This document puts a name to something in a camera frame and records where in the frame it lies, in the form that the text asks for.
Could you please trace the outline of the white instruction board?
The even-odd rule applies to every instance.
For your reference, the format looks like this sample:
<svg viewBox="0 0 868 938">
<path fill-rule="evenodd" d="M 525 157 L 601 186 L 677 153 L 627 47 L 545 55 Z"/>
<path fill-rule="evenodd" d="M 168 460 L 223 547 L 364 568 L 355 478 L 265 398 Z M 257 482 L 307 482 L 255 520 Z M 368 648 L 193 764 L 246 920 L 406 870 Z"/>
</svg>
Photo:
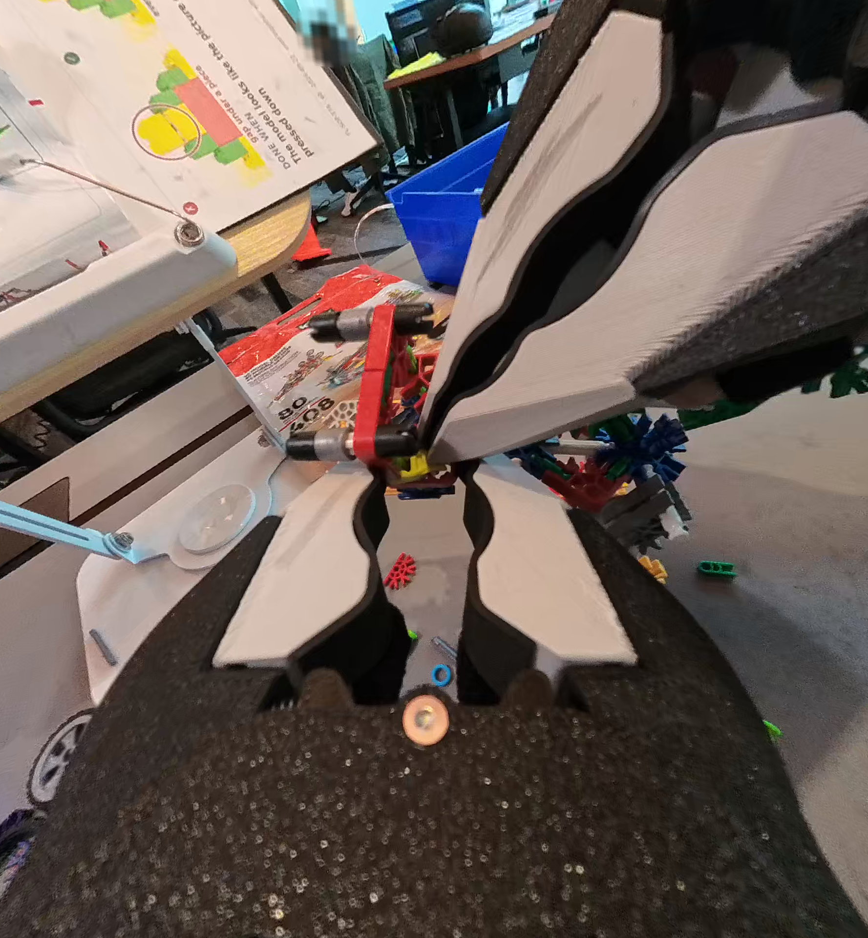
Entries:
<svg viewBox="0 0 868 938">
<path fill-rule="evenodd" d="M 275 2 L 0 1 L 0 65 L 83 170 L 217 232 L 377 141 Z"/>
</svg>

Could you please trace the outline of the printed toy packaging bag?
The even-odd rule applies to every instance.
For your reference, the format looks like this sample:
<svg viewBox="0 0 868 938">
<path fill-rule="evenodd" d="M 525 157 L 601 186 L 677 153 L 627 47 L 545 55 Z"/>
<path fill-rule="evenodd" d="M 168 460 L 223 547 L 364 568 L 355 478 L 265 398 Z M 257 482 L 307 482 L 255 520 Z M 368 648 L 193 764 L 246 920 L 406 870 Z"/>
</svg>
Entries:
<svg viewBox="0 0 868 938">
<path fill-rule="evenodd" d="M 453 295 L 359 265 L 328 279 L 287 314 L 228 346 L 220 358 L 282 438 L 309 429 L 353 429 L 368 339 L 317 342 L 310 321 L 325 312 L 401 302 L 430 303 L 440 326 L 451 314 Z"/>
</svg>

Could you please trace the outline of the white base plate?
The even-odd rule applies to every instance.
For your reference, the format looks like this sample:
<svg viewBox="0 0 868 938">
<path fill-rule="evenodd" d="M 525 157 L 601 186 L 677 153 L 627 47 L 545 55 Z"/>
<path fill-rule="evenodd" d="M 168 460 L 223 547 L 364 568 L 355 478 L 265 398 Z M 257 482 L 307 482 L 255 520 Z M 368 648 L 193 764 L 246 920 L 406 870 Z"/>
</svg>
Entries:
<svg viewBox="0 0 868 938">
<path fill-rule="evenodd" d="M 132 522 L 123 525 L 135 548 L 149 554 L 134 565 L 91 555 L 83 563 L 76 592 L 84 639 L 88 685 L 99 705 L 137 648 L 167 613 L 228 553 L 268 517 L 283 517 L 289 505 L 331 463 L 287 461 L 259 444 L 255 431 L 173 488 Z M 219 487 L 241 484 L 256 498 L 252 520 L 237 539 L 206 555 L 182 549 L 178 533 L 193 505 Z"/>
</svg>

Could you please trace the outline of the long wooden office desk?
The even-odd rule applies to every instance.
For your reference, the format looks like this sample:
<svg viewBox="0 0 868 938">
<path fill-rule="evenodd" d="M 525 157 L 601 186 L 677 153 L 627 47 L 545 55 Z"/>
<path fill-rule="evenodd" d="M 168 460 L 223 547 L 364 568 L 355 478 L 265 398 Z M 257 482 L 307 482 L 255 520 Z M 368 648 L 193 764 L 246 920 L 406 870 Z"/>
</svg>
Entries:
<svg viewBox="0 0 868 938">
<path fill-rule="evenodd" d="M 427 55 L 394 70 L 384 82 L 387 90 L 409 95 L 416 147 L 424 156 L 446 157 L 510 120 L 509 86 L 528 76 L 556 7 L 545 2 L 519 6 L 500 17 L 487 45 L 451 57 L 436 51 L 434 23 L 428 24 Z"/>
</svg>

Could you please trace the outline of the blue storage bin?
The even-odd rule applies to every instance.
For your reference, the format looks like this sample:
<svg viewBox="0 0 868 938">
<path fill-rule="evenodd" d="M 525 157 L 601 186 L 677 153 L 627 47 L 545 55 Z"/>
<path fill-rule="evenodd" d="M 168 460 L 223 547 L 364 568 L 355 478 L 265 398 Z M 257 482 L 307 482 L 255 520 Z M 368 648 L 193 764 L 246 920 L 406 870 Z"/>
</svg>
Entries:
<svg viewBox="0 0 868 938">
<path fill-rule="evenodd" d="M 426 280 L 459 285 L 475 229 L 480 198 L 507 124 L 495 128 L 388 193 Z"/>
</svg>

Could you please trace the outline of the clear picture sleeve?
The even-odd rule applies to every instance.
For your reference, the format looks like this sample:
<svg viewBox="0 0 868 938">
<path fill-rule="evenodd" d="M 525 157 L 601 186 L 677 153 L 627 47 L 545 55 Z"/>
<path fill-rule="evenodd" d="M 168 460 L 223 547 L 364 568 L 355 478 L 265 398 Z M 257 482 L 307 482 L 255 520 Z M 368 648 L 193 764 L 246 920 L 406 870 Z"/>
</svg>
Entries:
<svg viewBox="0 0 868 938">
<path fill-rule="evenodd" d="M 140 238 L 108 192 L 42 165 L 77 157 L 0 67 L 0 311 Z"/>
</svg>

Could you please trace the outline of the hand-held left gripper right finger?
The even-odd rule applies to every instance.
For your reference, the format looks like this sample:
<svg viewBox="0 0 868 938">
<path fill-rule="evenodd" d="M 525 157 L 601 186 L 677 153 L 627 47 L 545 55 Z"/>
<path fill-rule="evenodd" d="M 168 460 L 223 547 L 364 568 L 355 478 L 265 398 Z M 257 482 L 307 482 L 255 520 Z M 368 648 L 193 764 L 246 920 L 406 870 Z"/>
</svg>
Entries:
<svg viewBox="0 0 868 938">
<path fill-rule="evenodd" d="M 633 666 L 636 651 L 573 527 L 565 503 L 511 462 L 483 462 L 466 487 L 482 494 L 492 533 L 476 561 L 488 614 L 529 640 L 534 666 Z"/>
</svg>

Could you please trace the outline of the white and blue document stand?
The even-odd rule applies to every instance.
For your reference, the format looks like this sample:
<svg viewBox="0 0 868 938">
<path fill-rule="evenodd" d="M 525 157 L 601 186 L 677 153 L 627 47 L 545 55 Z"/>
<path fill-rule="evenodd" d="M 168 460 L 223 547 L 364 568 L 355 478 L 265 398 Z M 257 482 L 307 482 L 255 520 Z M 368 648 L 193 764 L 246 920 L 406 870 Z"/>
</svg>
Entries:
<svg viewBox="0 0 868 938">
<path fill-rule="evenodd" d="M 310 216 L 310 194 L 303 192 L 225 231 L 223 238 L 230 242 L 238 256 L 237 266 L 231 272 L 18 385 L 16 390 L 0 398 L 0 424 L 179 323 L 189 322 L 198 312 L 229 298 L 264 275 L 276 272 L 298 250 Z"/>
</svg>

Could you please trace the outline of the clear suction cup mount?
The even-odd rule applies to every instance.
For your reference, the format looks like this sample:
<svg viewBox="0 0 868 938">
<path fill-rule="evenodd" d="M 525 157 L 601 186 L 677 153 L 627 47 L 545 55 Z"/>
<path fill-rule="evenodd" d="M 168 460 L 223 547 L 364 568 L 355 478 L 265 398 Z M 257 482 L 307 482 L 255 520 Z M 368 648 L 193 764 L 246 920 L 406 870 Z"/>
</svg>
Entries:
<svg viewBox="0 0 868 938">
<path fill-rule="evenodd" d="M 256 498 L 250 487 L 222 486 L 204 496 L 185 514 L 178 533 L 183 550 L 211 554 L 229 545 L 252 520 Z"/>
</svg>

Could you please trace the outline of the black rounded bag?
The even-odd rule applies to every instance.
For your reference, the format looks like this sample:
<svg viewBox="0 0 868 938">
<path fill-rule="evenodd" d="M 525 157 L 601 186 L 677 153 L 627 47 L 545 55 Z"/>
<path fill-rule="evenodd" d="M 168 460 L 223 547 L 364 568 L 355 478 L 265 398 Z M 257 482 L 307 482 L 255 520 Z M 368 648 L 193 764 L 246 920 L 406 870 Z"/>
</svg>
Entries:
<svg viewBox="0 0 868 938">
<path fill-rule="evenodd" d="M 488 1 L 461 1 L 445 9 L 431 28 L 434 47 L 445 57 L 487 45 L 494 35 Z"/>
</svg>

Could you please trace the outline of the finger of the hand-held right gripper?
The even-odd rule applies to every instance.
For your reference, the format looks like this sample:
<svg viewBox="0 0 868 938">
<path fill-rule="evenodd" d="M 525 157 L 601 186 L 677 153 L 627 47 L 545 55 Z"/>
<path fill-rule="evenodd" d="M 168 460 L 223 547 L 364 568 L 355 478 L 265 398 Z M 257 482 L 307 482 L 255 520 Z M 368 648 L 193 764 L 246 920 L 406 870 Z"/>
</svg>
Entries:
<svg viewBox="0 0 868 938">
<path fill-rule="evenodd" d="M 609 278 L 525 334 L 425 443 L 466 461 L 868 330 L 868 122 L 851 111 L 704 148 L 657 194 Z"/>
<path fill-rule="evenodd" d="M 550 312 L 566 275 L 601 236 L 606 193 L 662 122 L 676 77 L 662 9 L 562 9 L 536 59 L 482 197 L 421 421 L 447 442 L 448 417 L 484 389 Z"/>
</svg>

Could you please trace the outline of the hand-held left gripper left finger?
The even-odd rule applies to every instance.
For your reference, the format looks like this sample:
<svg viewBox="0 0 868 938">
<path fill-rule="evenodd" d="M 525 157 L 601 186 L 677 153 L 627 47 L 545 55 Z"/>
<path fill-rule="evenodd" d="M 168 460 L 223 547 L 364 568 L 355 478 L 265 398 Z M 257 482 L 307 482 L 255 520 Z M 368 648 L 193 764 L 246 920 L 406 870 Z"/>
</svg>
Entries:
<svg viewBox="0 0 868 938">
<path fill-rule="evenodd" d="M 357 511 L 379 480 L 331 469 L 294 499 L 215 651 L 215 667 L 288 667 L 315 650 L 381 585 L 378 549 Z"/>
</svg>

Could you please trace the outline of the colourful construction toy model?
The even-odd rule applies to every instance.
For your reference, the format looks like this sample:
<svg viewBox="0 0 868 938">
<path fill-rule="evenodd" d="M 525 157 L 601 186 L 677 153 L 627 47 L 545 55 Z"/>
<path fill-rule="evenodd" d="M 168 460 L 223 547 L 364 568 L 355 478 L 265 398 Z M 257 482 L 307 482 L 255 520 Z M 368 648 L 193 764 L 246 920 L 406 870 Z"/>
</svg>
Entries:
<svg viewBox="0 0 868 938">
<path fill-rule="evenodd" d="M 416 355 L 415 340 L 435 333 L 428 303 L 383 304 L 375 308 L 326 312 L 310 321 L 311 337 L 329 342 L 352 336 L 368 339 L 355 427 L 293 432 L 287 455 L 297 461 L 355 462 L 381 472 L 388 493 L 402 500 L 433 500 L 455 492 L 457 469 L 431 463 L 432 472 L 404 482 L 397 457 L 425 453 L 416 426 L 438 353 Z M 525 471 L 557 494 L 566 507 L 596 515 L 610 533 L 661 582 L 661 563 L 648 552 L 664 540 L 687 533 L 691 513 L 675 484 L 684 464 L 690 429 L 751 412 L 779 393 L 802 393 L 829 383 L 832 398 L 868 392 L 868 342 L 838 339 L 752 361 L 721 374 L 718 391 L 705 404 L 682 407 L 677 417 L 652 419 L 644 412 L 614 416 L 580 427 L 570 438 L 547 439 L 508 451 Z"/>
</svg>

